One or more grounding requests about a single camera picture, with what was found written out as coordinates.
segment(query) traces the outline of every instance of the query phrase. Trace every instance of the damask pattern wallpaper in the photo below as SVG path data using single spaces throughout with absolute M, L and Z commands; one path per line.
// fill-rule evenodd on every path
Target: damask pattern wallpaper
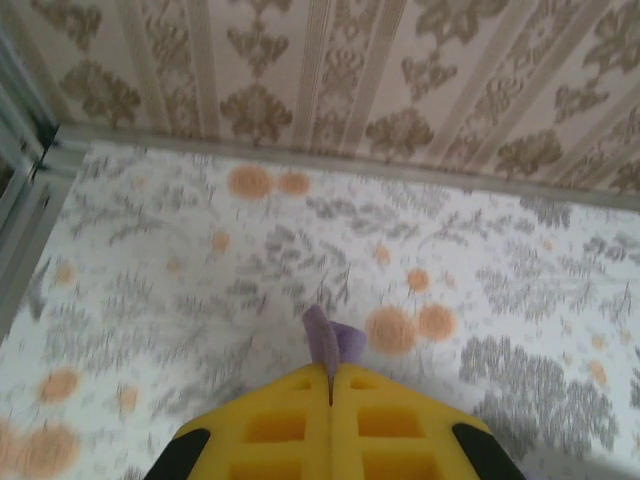
M 532 478 L 638 478 L 639 239 L 634 212 L 97 144 L 0 336 L 0 479 L 141 480 L 310 362 L 314 303 Z
M 640 194 L 640 0 L 0 0 L 60 120 Z

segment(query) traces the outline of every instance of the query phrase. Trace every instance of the gray floral pattern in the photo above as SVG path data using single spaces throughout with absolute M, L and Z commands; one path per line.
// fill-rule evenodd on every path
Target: gray floral pattern
M 59 478 L 143 478 L 184 421 L 307 364 L 318 303 L 527 473 L 640 471 L 639 238 L 632 212 L 96 144 L 1 340 L 0 425 L 72 432 Z

